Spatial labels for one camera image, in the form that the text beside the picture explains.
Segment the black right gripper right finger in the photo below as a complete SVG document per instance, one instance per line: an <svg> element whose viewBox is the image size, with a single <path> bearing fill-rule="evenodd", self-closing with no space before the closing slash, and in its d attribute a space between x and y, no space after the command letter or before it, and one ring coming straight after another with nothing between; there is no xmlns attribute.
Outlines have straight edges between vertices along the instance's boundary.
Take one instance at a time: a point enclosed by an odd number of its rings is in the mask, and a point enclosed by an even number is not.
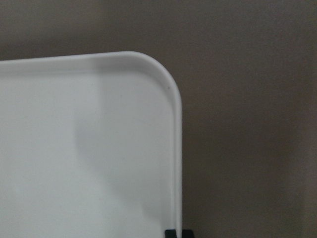
<svg viewBox="0 0 317 238"><path fill-rule="evenodd" d="M194 232L190 229L183 229L182 238L194 238Z"/></svg>

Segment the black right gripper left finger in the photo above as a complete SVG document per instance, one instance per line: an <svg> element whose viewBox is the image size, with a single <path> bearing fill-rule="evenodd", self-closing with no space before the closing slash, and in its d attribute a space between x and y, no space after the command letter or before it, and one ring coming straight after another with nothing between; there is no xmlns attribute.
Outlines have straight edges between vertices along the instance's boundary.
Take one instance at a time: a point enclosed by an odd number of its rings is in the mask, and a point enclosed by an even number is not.
<svg viewBox="0 0 317 238"><path fill-rule="evenodd" d="M165 230L164 237L165 238L176 238L176 230Z"/></svg>

